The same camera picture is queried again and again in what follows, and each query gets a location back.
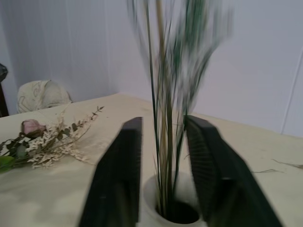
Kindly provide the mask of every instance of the dark object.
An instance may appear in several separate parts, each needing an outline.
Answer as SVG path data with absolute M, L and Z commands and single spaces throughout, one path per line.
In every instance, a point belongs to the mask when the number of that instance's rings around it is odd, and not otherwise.
M 168 221 L 178 224 L 190 224 L 199 220 L 197 211 L 184 202 L 176 201 L 173 209 L 172 219 L 168 219 Z
M 4 65 L 0 64 L 0 83 L 6 78 L 7 74 L 8 69 Z M 0 117 L 6 117 L 8 115 L 9 112 L 6 106 L 2 86 L 0 84 Z
M 79 227 L 134 227 L 138 222 L 142 118 L 126 122 L 99 161 Z
M 245 162 L 208 121 L 185 119 L 199 204 L 210 227 L 281 227 Z

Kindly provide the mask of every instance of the white vase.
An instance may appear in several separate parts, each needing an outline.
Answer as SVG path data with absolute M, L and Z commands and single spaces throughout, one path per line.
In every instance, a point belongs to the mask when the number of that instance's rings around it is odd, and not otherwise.
M 156 211 L 156 175 L 147 180 L 143 187 L 143 207 L 142 216 L 139 226 L 142 227 L 206 227 L 202 218 L 191 224 L 178 224 L 173 223 Z M 196 196 L 196 190 L 193 179 L 190 175 L 179 172 L 178 184 L 176 187 L 176 199 L 180 202 L 184 202 L 190 205 L 199 213 L 198 198 Z

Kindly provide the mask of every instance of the vase opening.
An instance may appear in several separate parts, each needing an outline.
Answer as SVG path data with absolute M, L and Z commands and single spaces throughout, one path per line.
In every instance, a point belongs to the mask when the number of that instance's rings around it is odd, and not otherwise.
M 156 207 L 156 211 L 158 214 L 160 214 L 158 207 Z M 171 215 L 164 218 L 170 222 L 178 224 L 191 224 L 199 220 L 199 214 L 190 205 L 184 202 L 176 201 L 174 202 Z

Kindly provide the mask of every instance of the dried rose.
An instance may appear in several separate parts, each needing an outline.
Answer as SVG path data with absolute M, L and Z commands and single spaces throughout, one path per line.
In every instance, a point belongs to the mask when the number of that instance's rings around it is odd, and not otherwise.
M 21 123 L 21 132 L 28 137 L 36 138 L 42 136 L 45 131 L 45 125 L 40 125 L 38 121 L 30 119 Z

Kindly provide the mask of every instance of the table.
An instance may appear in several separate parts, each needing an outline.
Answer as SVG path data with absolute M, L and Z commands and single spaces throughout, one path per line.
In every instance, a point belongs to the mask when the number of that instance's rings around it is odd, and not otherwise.
M 55 122 L 66 108 L 65 120 L 71 123 L 90 114 L 98 106 L 103 113 L 79 141 L 93 163 L 106 151 L 121 125 L 134 117 L 143 117 L 141 184 L 154 174 L 152 104 L 123 94 L 91 99 L 66 106 L 0 118 L 0 141 L 16 137 L 26 119 L 40 123 Z M 303 226 L 303 170 L 279 164 L 272 159 L 303 164 L 303 139 L 269 130 L 216 119 L 200 114 L 217 126 L 223 138 L 247 161 L 252 171 L 275 169 L 281 172 L 255 173 L 264 194 L 282 223 Z M 189 172 L 186 142 L 180 169 Z M 0 227 L 73 227 L 82 213 L 94 173 L 94 165 L 66 157 L 50 169 L 25 167 L 0 175 Z

